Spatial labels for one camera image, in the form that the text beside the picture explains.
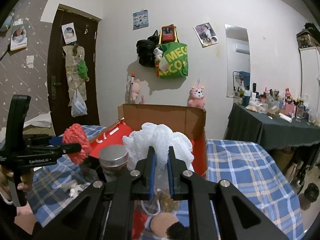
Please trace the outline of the person's hand holding gripper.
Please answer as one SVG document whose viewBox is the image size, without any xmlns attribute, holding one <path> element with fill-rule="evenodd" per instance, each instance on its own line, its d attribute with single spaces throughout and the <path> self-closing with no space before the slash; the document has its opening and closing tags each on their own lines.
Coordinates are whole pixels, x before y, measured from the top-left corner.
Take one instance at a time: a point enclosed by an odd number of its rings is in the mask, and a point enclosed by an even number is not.
<svg viewBox="0 0 320 240">
<path fill-rule="evenodd" d="M 33 184 L 33 175 L 34 171 L 32 168 L 29 169 L 25 174 L 21 175 L 21 182 L 17 185 L 17 189 L 24 192 L 31 190 Z M 10 195 L 9 178 L 13 177 L 14 173 L 11 170 L 1 166 L 1 190 L 8 195 Z"/>
</svg>

